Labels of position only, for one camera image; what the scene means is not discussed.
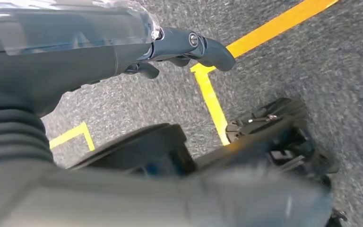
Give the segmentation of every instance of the gray carpet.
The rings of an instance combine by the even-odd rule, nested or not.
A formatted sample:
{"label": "gray carpet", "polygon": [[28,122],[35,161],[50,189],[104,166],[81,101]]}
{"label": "gray carpet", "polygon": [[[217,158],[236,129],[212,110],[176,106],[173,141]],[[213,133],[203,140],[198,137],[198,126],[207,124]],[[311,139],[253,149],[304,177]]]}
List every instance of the gray carpet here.
{"label": "gray carpet", "polygon": [[[297,4],[298,0],[142,0],[166,26],[199,31],[229,44]],[[159,122],[180,123],[198,156],[220,139],[189,68],[158,64],[148,80],[122,75],[67,93],[44,118],[54,138],[85,121],[96,145]],[[310,110],[310,128],[324,149],[342,160],[337,206],[347,227],[363,227],[363,0],[341,0],[237,60],[227,73],[211,72],[228,120],[281,96]],[[61,165],[88,151],[82,138],[54,150]]]}

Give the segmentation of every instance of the yellow line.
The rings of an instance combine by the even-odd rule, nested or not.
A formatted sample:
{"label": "yellow line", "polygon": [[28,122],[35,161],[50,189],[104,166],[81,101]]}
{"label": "yellow line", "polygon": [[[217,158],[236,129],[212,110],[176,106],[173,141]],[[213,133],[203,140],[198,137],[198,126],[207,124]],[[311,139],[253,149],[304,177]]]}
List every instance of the yellow line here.
{"label": "yellow line", "polygon": [[49,141],[49,147],[50,149],[59,146],[60,144],[63,144],[72,138],[84,134],[84,137],[86,138],[88,148],[90,151],[95,150],[94,143],[91,139],[90,132],[88,131],[87,124],[85,122],[81,123],[79,126],[65,132],[64,134],[52,139]]}
{"label": "yellow line", "polygon": [[[228,45],[227,49],[232,53],[233,57],[237,58],[306,19],[315,16],[335,4],[337,1],[338,0],[304,0],[285,13]],[[227,126],[225,114],[223,113],[222,107],[220,106],[208,77],[208,73],[215,70],[215,67],[205,67],[201,64],[196,64],[190,70],[195,73],[202,96],[204,97],[204,101],[207,104],[209,113],[211,114],[223,145],[229,144],[225,134],[225,128]]]}
{"label": "yellow line", "polygon": [[227,121],[225,115],[223,114],[222,108],[219,104],[219,101],[216,97],[215,91],[212,88],[211,81],[209,80],[208,74],[206,73],[195,73],[195,78],[201,89],[201,93],[204,96],[205,103],[207,104],[209,114],[214,121],[216,130],[220,136],[220,140],[223,145],[229,144],[227,140],[225,129],[227,126]]}
{"label": "yellow line", "polygon": [[87,124],[85,122],[83,122],[81,124],[81,129],[82,129],[82,132],[84,134],[84,138],[86,139],[88,149],[90,149],[90,151],[95,150],[93,140],[91,138],[90,132],[88,131]]}
{"label": "yellow line", "polygon": [[[235,58],[237,58],[306,19],[315,16],[335,4],[337,1],[338,0],[304,0],[300,4],[228,45],[227,49]],[[214,70],[215,67],[205,67],[201,64],[196,64],[191,68],[191,71],[200,71],[201,73],[209,73]]]}

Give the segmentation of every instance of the dark gray plastic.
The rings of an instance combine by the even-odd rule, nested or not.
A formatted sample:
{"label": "dark gray plastic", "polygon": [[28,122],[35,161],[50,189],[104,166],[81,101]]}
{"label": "dark gray plastic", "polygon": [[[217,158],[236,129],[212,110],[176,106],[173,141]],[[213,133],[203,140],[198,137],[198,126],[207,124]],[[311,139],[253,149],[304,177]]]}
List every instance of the dark gray plastic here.
{"label": "dark gray plastic", "polygon": [[0,52],[9,55],[148,44],[159,29],[134,1],[0,0]]}
{"label": "dark gray plastic", "polygon": [[[0,111],[0,227],[324,227],[330,215],[330,194],[319,185],[261,166],[184,180],[68,171],[52,163],[41,135],[32,114]],[[235,148],[264,143],[238,140]]]}
{"label": "dark gray plastic", "polygon": [[207,67],[215,66],[224,72],[231,70],[236,63],[232,54],[220,42],[210,38],[205,38],[205,40],[206,51],[204,56],[197,61]]}

